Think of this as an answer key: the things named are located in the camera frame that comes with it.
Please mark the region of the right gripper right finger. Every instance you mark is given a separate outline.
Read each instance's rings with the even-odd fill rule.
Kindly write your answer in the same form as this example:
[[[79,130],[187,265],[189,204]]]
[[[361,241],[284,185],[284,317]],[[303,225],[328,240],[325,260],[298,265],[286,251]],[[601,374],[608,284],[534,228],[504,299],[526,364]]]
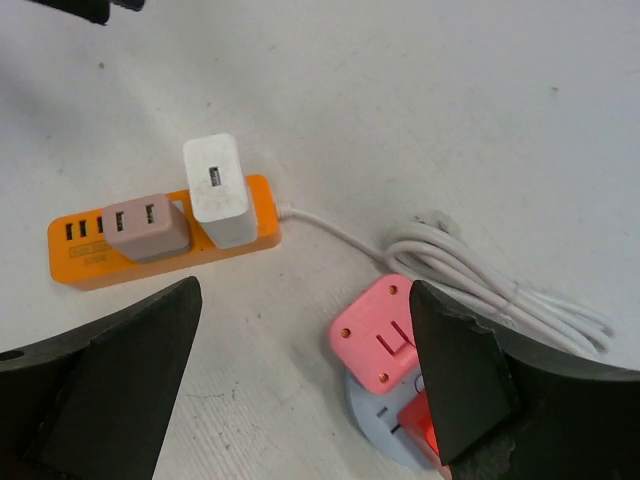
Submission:
[[[423,281],[409,295],[439,457],[455,479],[635,479],[639,374],[499,325]]]

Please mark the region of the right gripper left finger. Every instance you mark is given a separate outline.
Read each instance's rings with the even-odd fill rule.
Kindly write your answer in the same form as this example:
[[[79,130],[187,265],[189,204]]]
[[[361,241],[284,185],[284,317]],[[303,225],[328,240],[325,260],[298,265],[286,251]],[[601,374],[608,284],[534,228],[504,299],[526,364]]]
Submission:
[[[190,276],[2,352],[2,478],[152,478],[201,310]]]

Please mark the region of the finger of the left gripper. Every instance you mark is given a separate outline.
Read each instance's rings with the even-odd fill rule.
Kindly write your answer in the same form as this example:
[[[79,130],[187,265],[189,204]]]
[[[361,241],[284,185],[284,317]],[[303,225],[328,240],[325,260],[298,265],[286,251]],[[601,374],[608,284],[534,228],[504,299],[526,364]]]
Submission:
[[[112,6],[139,12],[146,3],[145,0],[34,0],[34,2],[98,25],[105,25],[108,22]]]

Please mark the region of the red cube socket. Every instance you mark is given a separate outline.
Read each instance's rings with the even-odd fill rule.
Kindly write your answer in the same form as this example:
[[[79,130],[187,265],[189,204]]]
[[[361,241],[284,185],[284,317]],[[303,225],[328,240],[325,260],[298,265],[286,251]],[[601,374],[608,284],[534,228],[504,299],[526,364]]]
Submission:
[[[420,392],[404,407],[398,415],[398,421],[440,476],[451,480],[449,467],[440,461],[434,424],[425,391]]]

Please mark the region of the round blue power socket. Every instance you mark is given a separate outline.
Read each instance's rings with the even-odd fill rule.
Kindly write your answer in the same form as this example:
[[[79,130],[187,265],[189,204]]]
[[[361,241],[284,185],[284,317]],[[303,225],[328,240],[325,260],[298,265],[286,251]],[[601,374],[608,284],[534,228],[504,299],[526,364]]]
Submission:
[[[354,425],[379,452],[413,470],[435,470],[398,420],[401,410],[424,390],[419,367],[411,370],[387,394],[369,392],[349,370],[344,371],[344,386]]]

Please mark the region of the pink plug adapter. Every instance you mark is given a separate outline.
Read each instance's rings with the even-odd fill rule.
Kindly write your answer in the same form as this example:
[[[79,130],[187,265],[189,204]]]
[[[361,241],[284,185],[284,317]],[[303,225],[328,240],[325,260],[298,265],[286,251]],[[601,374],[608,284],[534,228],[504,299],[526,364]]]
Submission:
[[[409,296],[412,281],[385,275],[339,314],[329,344],[356,380],[376,395],[389,393],[418,365]]]

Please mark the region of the orange power strip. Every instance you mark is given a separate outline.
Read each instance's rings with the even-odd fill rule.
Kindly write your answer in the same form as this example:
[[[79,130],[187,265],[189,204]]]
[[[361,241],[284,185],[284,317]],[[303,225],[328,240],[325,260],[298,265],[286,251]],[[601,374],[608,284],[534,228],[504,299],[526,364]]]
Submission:
[[[277,246],[279,220],[270,184],[246,177],[257,239],[218,248],[193,216],[189,192],[154,194],[53,220],[47,231],[54,281],[90,291]]]

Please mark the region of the brown pink charger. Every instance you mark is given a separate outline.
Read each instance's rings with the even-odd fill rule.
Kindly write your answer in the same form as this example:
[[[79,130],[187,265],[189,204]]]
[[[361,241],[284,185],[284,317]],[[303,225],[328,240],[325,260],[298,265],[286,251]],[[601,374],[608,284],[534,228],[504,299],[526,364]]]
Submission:
[[[166,194],[109,205],[101,218],[105,241],[133,262],[150,263],[191,248],[187,218]]]

